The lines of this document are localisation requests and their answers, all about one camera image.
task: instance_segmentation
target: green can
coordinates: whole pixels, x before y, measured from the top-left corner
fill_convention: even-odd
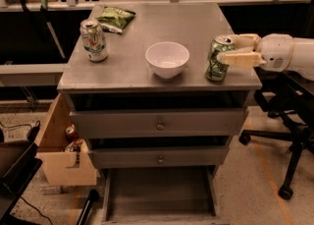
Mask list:
[[[220,82],[226,74],[229,65],[222,64],[217,60],[219,52],[225,52],[236,49],[234,41],[227,35],[219,35],[211,43],[211,49],[208,55],[209,66],[205,77],[210,81]]]

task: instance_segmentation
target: black seat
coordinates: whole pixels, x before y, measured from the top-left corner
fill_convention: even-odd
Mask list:
[[[271,91],[274,96],[267,100],[263,94]],[[284,184],[279,189],[279,196],[290,199],[293,190],[290,187],[297,163],[304,149],[314,154],[314,95],[290,76],[280,73],[274,80],[263,82],[263,87],[256,90],[254,97],[264,112],[270,118],[282,118],[288,133],[268,131],[242,131],[239,141],[245,145],[250,137],[263,137],[274,140],[290,141],[289,150],[292,152]],[[300,122],[295,122],[289,116],[297,114]]]

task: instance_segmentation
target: cabinet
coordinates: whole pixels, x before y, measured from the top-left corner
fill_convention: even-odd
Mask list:
[[[190,203],[176,211],[186,215],[188,206],[194,209],[193,204],[200,202],[204,208],[211,206],[216,224],[227,224],[219,220],[215,208],[212,178],[245,121],[247,99],[261,87],[257,75],[253,69],[230,67],[222,83],[205,78],[212,39],[233,33],[217,4],[110,5],[135,11],[136,16],[123,34],[106,34],[109,57],[103,62],[90,62],[79,39],[58,85],[79,135],[88,141],[94,166],[106,176],[103,223],[126,222],[115,216],[116,210],[126,211],[130,203],[127,210],[137,204],[137,211],[148,214],[147,206],[157,202],[160,210],[161,196],[173,186],[181,190],[180,203]],[[96,5],[90,17],[102,8]],[[152,74],[145,62],[145,50],[167,40],[186,46],[190,53],[186,69],[168,81]],[[164,183],[171,178],[176,180]],[[157,189],[148,191],[153,184]],[[182,193],[194,193],[193,189],[201,198],[187,201]],[[178,195],[164,197],[165,206],[178,201]],[[173,209],[167,210],[164,219]],[[137,218],[155,219],[150,214],[139,216],[127,215],[128,224],[131,217],[134,224]],[[204,222],[208,218],[188,217]]]

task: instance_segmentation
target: floor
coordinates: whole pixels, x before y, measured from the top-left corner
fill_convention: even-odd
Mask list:
[[[40,102],[36,110],[31,111],[24,102],[1,103],[0,122],[5,126],[24,123],[34,125],[37,120],[44,121],[49,104],[49,101]],[[245,128],[274,131],[283,129],[280,120],[267,118],[258,106],[251,106],[249,110]],[[1,129],[4,131],[5,141],[23,138],[28,131],[27,127]],[[253,138],[248,146],[244,146],[234,137],[227,159],[214,178],[219,216],[233,225],[314,224],[313,154],[305,150],[300,159],[291,185],[294,190],[292,199],[282,200],[277,195],[286,174],[289,158],[288,143],[283,141]],[[67,187],[64,188],[63,194],[59,194],[58,188],[47,185],[40,169],[28,185],[24,198],[49,217],[52,223],[22,200],[17,203],[12,214],[42,225],[77,224],[92,189],[96,189],[101,198],[92,206],[86,224],[100,224],[104,193],[104,184],[100,179],[97,186]],[[145,224],[153,223],[148,218]],[[200,223],[186,221],[180,224]]]

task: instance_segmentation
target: white bowl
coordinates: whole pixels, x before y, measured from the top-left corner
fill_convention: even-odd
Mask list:
[[[188,58],[189,53],[184,46],[170,41],[155,43],[146,51],[149,67],[163,79],[170,79],[181,73]]]

